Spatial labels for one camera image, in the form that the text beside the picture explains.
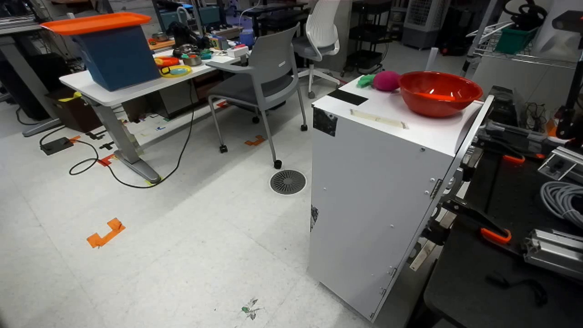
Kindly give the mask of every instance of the blue box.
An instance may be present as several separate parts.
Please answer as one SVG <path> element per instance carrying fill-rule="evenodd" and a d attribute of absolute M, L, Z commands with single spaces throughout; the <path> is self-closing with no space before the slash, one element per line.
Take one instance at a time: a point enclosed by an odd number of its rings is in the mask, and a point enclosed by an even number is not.
<path fill-rule="evenodd" d="M 140 26 L 72 36 L 93 80 L 114 91 L 160 77 Z"/>

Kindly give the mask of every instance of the green basket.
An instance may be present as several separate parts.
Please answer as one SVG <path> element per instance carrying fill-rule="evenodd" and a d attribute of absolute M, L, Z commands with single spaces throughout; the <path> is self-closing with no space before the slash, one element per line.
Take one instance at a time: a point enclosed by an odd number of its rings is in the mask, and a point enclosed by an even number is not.
<path fill-rule="evenodd" d="M 504 54 L 518 54 L 532 41 L 537 29 L 538 27 L 530 31 L 513 30 L 509 27 L 502 29 L 502 35 L 494 50 Z"/>

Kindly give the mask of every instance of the red bowl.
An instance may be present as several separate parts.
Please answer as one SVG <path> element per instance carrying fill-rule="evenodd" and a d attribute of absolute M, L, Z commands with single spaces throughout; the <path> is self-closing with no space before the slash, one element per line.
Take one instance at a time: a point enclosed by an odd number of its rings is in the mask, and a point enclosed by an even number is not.
<path fill-rule="evenodd" d="M 461 76 L 440 72 L 410 72 L 399 78 L 401 95 L 411 111 L 429 117 L 451 116 L 482 96 L 479 85 Z M 451 100 L 435 99 L 450 97 Z"/>

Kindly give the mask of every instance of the gray cable coil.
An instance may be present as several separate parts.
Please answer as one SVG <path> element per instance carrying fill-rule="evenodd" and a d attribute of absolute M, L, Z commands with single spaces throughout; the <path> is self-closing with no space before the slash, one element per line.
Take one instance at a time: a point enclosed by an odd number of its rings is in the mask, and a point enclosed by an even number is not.
<path fill-rule="evenodd" d="M 540 188 L 540 197 L 545 207 L 555 217 L 569 220 L 583 229 L 583 215 L 571 204 L 575 196 L 583 196 L 583 187 L 566 182 L 550 181 Z"/>

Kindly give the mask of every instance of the white office chair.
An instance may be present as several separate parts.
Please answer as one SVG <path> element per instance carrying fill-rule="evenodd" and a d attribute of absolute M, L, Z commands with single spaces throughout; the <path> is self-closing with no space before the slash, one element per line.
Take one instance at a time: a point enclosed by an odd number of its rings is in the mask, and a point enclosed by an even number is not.
<path fill-rule="evenodd" d="M 340 0 L 319 0 L 305 23 L 305 36 L 292 41 L 294 51 L 310 61 L 310 68 L 299 73 L 299 77 L 309 76 L 308 97 L 316 97 L 312 91 L 314 75 L 340 85 L 340 81 L 314 69 L 314 61 L 322 61 L 323 56 L 332 56 L 340 50 L 338 31 L 334 16 Z"/>

